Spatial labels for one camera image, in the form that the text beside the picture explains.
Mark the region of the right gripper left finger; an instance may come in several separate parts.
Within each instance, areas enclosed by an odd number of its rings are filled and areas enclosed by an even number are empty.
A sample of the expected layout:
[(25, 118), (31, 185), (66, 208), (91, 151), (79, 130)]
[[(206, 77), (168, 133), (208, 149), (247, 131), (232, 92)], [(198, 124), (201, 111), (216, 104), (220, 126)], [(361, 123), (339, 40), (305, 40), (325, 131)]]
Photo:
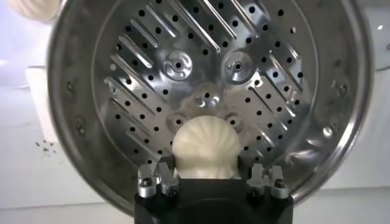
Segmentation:
[(179, 192), (179, 180), (174, 177), (166, 162), (159, 162), (152, 170), (148, 164), (138, 169), (138, 195), (152, 198), (159, 192), (167, 197), (175, 197)]

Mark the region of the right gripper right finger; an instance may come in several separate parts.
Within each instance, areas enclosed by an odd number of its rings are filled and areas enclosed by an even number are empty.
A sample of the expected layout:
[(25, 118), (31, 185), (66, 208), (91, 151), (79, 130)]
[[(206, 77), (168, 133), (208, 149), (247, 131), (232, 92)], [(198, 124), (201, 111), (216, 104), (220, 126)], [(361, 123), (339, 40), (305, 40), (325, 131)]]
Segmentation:
[(289, 188), (284, 181), (280, 166), (272, 166), (266, 170), (261, 163), (254, 163), (250, 168), (250, 177), (246, 183), (259, 196), (263, 196), (266, 189), (269, 189), (271, 196), (276, 199), (289, 197)]

